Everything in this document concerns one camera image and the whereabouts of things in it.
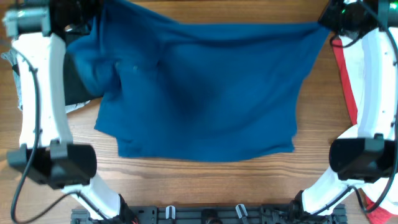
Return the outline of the blue t-shirt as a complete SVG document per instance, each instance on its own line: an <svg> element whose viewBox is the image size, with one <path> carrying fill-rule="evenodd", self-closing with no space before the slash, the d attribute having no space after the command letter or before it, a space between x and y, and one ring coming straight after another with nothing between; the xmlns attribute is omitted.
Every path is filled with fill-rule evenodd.
<svg viewBox="0 0 398 224"><path fill-rule="evenodd" d="M297 98L328 34L317 22L184 24L106 1L67 51L121 157L233 162L294 150Z"/></svg>

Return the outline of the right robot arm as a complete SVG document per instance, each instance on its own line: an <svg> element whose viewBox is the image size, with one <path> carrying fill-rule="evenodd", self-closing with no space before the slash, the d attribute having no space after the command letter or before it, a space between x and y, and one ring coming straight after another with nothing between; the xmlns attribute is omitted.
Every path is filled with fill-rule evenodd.
<svg viewBox="0 0 398 224"><path fill-rule="evenodd" d="M279 213L287 223L335 223L350 194L361 210L397 213L397 2L330 1L319 18L340 51L356 124L334 140L329 168Z"/></svg>

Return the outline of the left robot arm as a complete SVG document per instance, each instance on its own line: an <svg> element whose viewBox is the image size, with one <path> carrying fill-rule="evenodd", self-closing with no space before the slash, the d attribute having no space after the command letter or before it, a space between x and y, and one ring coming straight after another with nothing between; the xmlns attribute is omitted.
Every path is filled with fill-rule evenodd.
<svg viewBox="0 0 398 224"><path fill-rule="evenodd" d="M65 111L65 29L86 25L101 7L101 1L34 1L15 2L5 12L4 45L17 54L23 105L19 148L7 161L23 179L76 199L93 223L137 223L98 175L94 149L73 142Z"/></svg>

